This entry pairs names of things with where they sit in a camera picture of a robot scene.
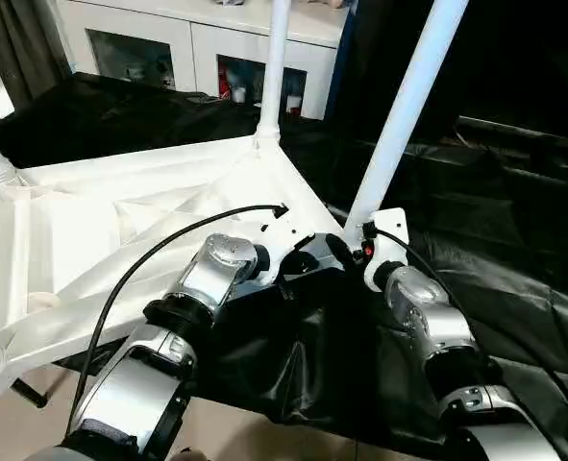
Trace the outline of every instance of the white mounting bracket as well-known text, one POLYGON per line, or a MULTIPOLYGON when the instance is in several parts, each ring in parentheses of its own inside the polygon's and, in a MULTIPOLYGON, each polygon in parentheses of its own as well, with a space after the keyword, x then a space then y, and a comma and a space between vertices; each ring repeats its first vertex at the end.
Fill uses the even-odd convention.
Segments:
MULTIPOLYGON (((370 221, 373 221, 376 228, 392 233, 395 237, 399 237, 404 242, 409 243, 406 213, 402 208, 376 211, 371 215, 370 221)), ((388 261, 399 261, 407 265, 406 249, 380 234, 373 239, 373 245, 373 256, 364 270, 364 282, 371 291, 381 293, 383 290, 373 281, 376 271, 382 264, 388 261)))

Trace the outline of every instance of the black plastic sheet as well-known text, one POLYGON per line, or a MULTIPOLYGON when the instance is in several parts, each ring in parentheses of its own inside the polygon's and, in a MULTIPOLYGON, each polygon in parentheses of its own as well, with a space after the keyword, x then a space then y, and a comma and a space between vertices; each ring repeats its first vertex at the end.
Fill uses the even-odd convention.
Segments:
MULTIPOLYGON (((0 123, 0 148, 35 166, 250 134, 257 121, 251 107, 78 74, 0 123)), ((282 146, 318 196, 344 209, 373 151, 294 119, 282 124, 282 146)), ((532 347, 568 383, 568 157, 410 145, 383 205, 406 210, 412 245, 480 320, 479 342, 503 359, 507 383, 568 459, 563 397, 491 327, 532 347)), ((335 270, 291 287, 292 301, 273 289, 227 306, 197 393, 438 458, 435 402, 382 297, 358 274, 335 270)))

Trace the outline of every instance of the gray curtain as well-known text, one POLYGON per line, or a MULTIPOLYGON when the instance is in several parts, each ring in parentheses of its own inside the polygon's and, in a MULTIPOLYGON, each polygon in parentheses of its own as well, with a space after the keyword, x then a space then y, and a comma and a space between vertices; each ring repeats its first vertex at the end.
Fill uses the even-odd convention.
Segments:
POLYGON ((15 109, 70 75, 35 0, 0 0, 0 76, 15 109))

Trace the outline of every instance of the floor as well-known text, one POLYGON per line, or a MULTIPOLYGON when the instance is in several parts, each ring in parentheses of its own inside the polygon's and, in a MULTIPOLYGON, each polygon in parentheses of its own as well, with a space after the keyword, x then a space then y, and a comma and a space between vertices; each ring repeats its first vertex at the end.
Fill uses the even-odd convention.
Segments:
MULTIPOLYGON (((0 397, 0 461, 21 461, 58 444, 65 429, 77 374, 50 365, 25 376, 52 396, 38 410, 9 391, 0 397)), ((186 447, 211 461, 413 461, 416 458, 307 427, 274 425, 262 415, 208 400, 193 399, 171 454, 186 447)))

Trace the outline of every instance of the cable connector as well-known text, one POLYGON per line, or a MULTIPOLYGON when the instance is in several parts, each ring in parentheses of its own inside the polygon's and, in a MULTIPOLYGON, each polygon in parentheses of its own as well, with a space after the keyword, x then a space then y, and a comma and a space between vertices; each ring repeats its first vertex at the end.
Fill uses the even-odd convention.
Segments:
POLYGON ((378 227, 374 221, 369 221, 362 225, 362 233, 364 238, 376 238, 378 236, 378 227))
POLYGON ((273 208, 273 214, 275 215, 275 219, 279 219, 284 216, 286 213, 290 211, 290 208, 285 206, 285 204, 281 204, 277 208, 273 208))

